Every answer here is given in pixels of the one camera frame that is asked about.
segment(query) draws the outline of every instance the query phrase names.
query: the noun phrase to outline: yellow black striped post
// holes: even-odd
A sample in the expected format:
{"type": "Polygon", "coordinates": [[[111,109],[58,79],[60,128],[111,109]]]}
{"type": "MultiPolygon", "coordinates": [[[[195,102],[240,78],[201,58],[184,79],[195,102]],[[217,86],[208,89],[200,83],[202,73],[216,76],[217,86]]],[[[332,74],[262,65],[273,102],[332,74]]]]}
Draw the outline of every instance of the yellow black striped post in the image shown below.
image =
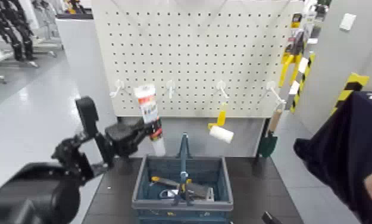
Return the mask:
{"type": "Polygon", "coordinates": [[[301,81],[299,81],[298,92],[293,99],[293,103],[291,104],[291,108],[290,108],[291,113],[295,112],[295,107],[297,106],[299,98],[301,97],[301,92],[304,90],[305,81],[311,73],[311,66],[314,60],[315,60],[315,53],[311,53],[310,58],[308,60],[308,65],[305,68],[304,73],[302,74],[301,81]]]}
{"type": "Polygon", "coordinates": [[[368,83],[369,76],[360,76],[356,73],[351,73],[348,77],[347,83],[345,84],[344,90],[341,91],[339,99],[332,109],[330,115],[332,115],[338,108],[343,105],[344,101],[348,98],[348,96],[352,93],[352,91],[360,91],[366,83],[368,83]]]}

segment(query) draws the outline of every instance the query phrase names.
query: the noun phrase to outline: white pegboard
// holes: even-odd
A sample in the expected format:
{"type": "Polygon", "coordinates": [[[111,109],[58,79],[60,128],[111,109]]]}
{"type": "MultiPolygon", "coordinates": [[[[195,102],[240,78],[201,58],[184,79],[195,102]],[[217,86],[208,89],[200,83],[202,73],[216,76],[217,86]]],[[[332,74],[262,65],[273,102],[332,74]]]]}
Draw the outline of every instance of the white pegboard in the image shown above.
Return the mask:
{"type": "Polygon", "coordinates": [[[266,83],[280,79],[290,22],[302,1],[95,0],[93,14],[117,116],[139,116],[133,88],[154,83],[161,116],[271,117],[266,83]],[[168,97],[166,83],[175,82],[168,97]],[[225,98],[216,89],[226,83],[225,98]]]}

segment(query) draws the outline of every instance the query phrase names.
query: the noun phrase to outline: tool basket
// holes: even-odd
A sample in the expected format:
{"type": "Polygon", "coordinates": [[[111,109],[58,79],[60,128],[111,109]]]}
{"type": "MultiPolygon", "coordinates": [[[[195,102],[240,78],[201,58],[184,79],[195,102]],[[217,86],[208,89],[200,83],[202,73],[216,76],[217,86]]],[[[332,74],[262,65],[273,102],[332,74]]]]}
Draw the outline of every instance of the tool basket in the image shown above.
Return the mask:
{"type": "Polygon", "coordinates": [[[143,224],[228,224],[233,210],[233,195],[224,157],[191,157],[188,136],[184,133],[177,157],[144,156],[133,192],[132,207],[143,224]],[[186,199],[177,195],[174,199],[162,200],[160,192],[167,187],[152,184],[150,180],[153,176],[180,184],[185,184],[189,178],[193,183],[212,187],[214,201],[190,200],[186,184],[186,199]]]}

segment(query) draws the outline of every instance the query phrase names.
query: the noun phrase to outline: basket handle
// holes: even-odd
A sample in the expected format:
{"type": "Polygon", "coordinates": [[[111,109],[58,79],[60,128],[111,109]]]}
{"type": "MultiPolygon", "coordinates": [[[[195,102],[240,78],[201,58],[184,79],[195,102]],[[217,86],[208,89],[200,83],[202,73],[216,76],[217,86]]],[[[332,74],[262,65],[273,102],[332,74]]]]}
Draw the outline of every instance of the basket handle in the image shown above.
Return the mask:
{"type": "Polygon", "coordinates": [[[185,195],[186,195],[187,206],[192,206],[190,195],[189,195],[189,190],[186,184],[187,178],[189,177],[189,174],[186,168],[186,162],[188,158],[191,158],[190,148],[189,148],[189,135],[186,132],[183,133],[182,143],[180,144],[180,151],[177,154],[176,158],[180,158],[181,160],[180,185],[179,185],[179,192],[174,197],[173,205],[177,206],[179,204],[180,200],[182,199],[179,194],[182,192],[182,190],[184,190],[185,195]]]}

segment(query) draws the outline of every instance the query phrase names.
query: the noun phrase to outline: caulk tube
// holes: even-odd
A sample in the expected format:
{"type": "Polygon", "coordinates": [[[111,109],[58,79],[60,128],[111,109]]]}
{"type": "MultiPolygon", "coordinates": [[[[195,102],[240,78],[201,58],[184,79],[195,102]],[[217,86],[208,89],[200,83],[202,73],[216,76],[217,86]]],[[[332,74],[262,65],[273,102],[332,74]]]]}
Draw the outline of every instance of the caulk tube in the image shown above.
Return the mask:
{"type": "MultiPolygon", "coordinates": [[[[134,88],[135,95],[139,99],[139,108],[143,116],[144,123],[154,122],[159,119],[157,102],[155,100],[154,84],[147,84],[134,88]]],[[[164,156],[166,153],[162,128],[152,133],[149,138],[156,156],[164,156]]]]}

